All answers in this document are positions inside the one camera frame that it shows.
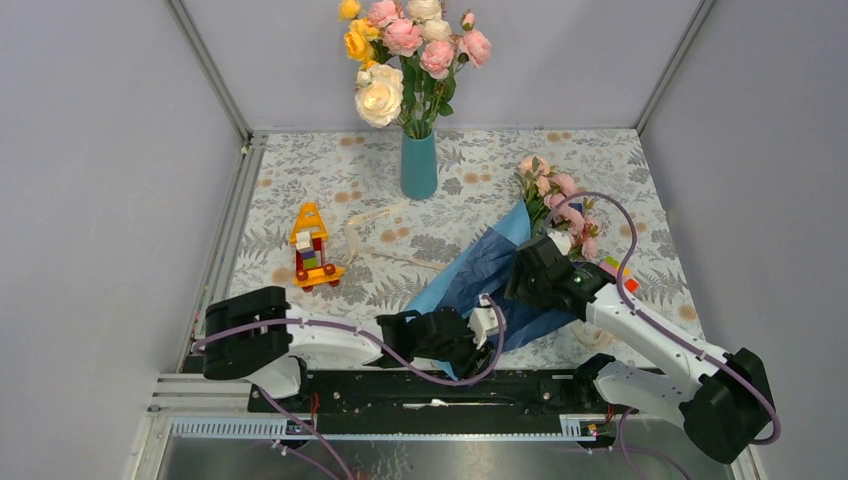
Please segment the blue wrapping paper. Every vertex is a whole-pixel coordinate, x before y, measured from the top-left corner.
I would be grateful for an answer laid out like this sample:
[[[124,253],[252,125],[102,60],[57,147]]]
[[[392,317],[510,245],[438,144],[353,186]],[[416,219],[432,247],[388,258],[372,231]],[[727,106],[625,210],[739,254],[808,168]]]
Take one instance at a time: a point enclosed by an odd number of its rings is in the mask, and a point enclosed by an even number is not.
[[[407,308],[427,313],[450,306],[468,315],[477,304],[478,296],[488,294],[506,319],[504,352],[521,348],[576,321],[578,317],[573,314],[533,308],[504,297],[515,252],[530,237],[531,225],[525,204],[518,202],[438,274]]]

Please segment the pink flowers bunch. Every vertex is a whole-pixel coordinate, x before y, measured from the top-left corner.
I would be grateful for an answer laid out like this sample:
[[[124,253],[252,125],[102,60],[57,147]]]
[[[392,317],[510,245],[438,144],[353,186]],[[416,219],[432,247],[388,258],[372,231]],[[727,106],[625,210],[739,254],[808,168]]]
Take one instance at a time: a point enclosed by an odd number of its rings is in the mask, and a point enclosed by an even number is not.
[[[578,192],[574,178],[556,171],[539,156],[525,157],[518,166],[524,204],[533,233],[553,229],[570,240],[568,256],[572,260],[591,260],[598,253],[600,226],[589,215],[593,200],[566,198]]]

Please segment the cream ribbon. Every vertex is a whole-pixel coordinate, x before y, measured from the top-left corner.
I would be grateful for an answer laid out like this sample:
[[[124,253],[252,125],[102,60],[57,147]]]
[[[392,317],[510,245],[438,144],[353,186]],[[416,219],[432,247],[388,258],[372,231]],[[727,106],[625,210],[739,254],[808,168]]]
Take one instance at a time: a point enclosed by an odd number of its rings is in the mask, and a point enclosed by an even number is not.
[[[384,275],[370,299],[377,306],[407,307],[460,253],[503,217],[477,232],[457,221],[437,221],[434,230],[428,230],[412,225],[403,213],[408,206],[402,202],[355,215],[344,228],[349,247],[347,263]],[[616,340],[611,333],[578,321],[566,326],[591,350],[601,350]]]

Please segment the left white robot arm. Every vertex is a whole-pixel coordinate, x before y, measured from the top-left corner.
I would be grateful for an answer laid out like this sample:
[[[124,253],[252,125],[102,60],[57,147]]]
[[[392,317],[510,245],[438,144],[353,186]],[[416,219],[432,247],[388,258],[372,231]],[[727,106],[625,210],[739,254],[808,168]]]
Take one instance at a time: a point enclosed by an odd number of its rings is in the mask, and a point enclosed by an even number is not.
[[[503,352],[506,321],[483,294],[468,318],[451,307],[376,319],[372,332],[346,319],[315,316],[291,305],[282,287],[265,287],[207,309],[207,334],[192,353],[208,380],[245,379],[282,408],[309,401],[310,356],[340,357],[356,366],[406,368],[438,385],[474,385],[493,372]]]

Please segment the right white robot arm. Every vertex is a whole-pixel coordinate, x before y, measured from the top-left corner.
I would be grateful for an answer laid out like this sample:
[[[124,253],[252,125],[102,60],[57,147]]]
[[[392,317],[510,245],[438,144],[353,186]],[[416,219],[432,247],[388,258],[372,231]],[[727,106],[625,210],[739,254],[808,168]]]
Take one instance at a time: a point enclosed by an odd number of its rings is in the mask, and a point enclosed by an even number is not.
[[[581,365],[575,402],[597,412],[608,403],[661,418],[682,429],[709,458],[731,464],[766,428],[775,412],[762,359],[735,353],[660,318],[603,267],[573,264],[557,241],[538,235],[523,243],[506,298],[558,310],[613,334],[649,360],[655,372],[597,354]]]

